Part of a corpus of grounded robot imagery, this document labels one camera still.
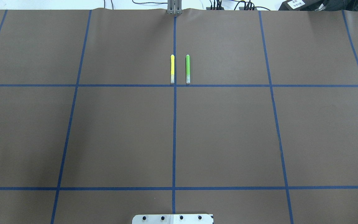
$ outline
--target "black box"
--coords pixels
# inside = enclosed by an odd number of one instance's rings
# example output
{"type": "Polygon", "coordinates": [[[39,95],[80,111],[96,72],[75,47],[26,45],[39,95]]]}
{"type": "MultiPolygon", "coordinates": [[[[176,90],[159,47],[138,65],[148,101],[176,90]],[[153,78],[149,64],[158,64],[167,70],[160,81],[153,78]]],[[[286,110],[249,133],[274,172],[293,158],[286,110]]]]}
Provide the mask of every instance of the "black box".
{"type": "Polygon", "coordinates": [[[278,10],[280,11],[311,11],[317,9],[324,0],[287,0],[278,10]]]}

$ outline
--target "metal bracket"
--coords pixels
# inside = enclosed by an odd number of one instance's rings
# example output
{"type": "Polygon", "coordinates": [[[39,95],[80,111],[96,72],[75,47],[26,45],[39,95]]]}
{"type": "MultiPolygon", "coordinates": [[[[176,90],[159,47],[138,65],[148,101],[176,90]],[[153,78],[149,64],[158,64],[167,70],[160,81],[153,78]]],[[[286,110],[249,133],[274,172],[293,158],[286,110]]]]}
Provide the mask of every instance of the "metal bracket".
{"type": "Polygon", "coordinates": [[[182,14],[182,0],[168,0],[168,14],[182,14]]]}
{"type": "Polygon", "coordinates": [[[135,215],[132,224],[213,224],[212,214],[135,215]]]}

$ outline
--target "wire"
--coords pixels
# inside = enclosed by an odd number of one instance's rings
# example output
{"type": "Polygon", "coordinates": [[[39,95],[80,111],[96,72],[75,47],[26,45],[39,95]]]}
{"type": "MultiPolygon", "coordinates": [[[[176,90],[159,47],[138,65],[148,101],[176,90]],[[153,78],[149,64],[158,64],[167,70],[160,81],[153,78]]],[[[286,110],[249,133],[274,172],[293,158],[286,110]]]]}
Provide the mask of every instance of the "wire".
{"type": "Polygon", "coordinates": [[[216,5],[216,8],[217,8],[218,10],[223,10],[223,8],[222,8],[222,1],[219,2],[219,0],[217,0],[217,2],[218,2],[218,4],[216,5]]]}
{"type": "Polygon", "coordinates": [[[134,0],[132,0],[133,3],[135,4],[168,4],[167,2],[134,2],[134,0]]]}
{"type": "Polygon", "coordinates": [[[254,7],[252,7],[252,8],[253,8],[253,9],[254,9],[254,8],[264,8],[264,9],[267,9],[267,10],[271,11],[270,9],[265,8],[265,7],[262,7],[262,6],[254,6],[254,7]]]}
{"type": "Polygon", "coordinates": [[[243,3],[244,3],[244,7],[245,7],[246,4],[247,4],[245,1],[233,1],[233,2],[237,2],[237,5],[234,7],[233,10],[236,10],[236,8],[237,8],[238,4],[240,4],[240,2],[243,2],[243,3]]]}
{"type": "MultiPolygon", "coordinates": [[[[345,5],[345,0],[343,0],[342,1],[342,4],[343,4],[343,10],[345,10],[346,9],[346,5],[345,5]]],[[[333,6],[331,6],[331,7],[326,7],[325,9],[323,9],[322,11],[327,11],[327,9],[332,9],[332,8],[336,8],[336,7],[338,7],[339,6],[339,4],[337,4],[337,5],[333,5],[333,6]]]]}
{"type": "Polygon", "coordinates": [[[356,2],[357,2],[357,0],[354,0],[353,7],[351,8],[352,11],[354,10],[354,7],[356,6],[356,2]]]}
{"type": "Polygon", "coordinates": [[[247,6],[244,7],[244,10],[248,10],[248,9],[250,8],[250,6],[252,6],[252,5],[251,5],[251,1],[249,1],[248,4],[247,4],[247,6]]]}
{"type": "Polygon", "coordinates": [[[199,0],[200,1],[200,3],[201,3],[201,7],[203,7],[203,9],[204,9],[204,4],[203,4],[203,2],[201,1],[201,0],[199,0]]]}

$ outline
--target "brown surface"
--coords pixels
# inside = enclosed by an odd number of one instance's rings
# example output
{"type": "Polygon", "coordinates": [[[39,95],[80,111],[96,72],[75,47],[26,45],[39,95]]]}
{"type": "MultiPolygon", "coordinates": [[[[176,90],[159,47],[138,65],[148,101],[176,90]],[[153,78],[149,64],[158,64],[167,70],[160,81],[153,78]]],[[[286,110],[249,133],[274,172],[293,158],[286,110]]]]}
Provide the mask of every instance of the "brown surface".
{"type": "MultiPolygon", "coordinates": [[[[93,10],[73,85],[88,14],[7,12],[0,223],[51,223],[56,193],[55,223],[129,224],[175,208],[213,213],[217,224],[290,223],[276,128],[294,223],[358,223],[358,87],[330,86],[358,85],[341,12],[262,13],[273,85],[328,85],[274,94],[227,86],[269,84],[257,12],[184,10],[176,20],[179,85],[169,85],[174,17],[93,10]],[[186,54],[192,84],[221,86],[181,86],[186,54]],[[326,185],[344,186],[311,190],[326,185]]],[[[347,15],[358,54],[358,14],[347,15]]]]}

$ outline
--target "green marker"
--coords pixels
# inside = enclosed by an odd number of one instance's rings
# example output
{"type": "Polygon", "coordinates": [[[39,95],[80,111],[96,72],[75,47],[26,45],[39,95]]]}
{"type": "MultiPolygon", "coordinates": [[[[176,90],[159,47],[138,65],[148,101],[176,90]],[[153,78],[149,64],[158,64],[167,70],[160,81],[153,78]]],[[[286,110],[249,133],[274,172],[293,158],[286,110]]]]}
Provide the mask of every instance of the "green marker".
{"type": "Polygon", "coordinates": [[[186,55],[186,84],[190,84],[190,55],[186,55]]]}

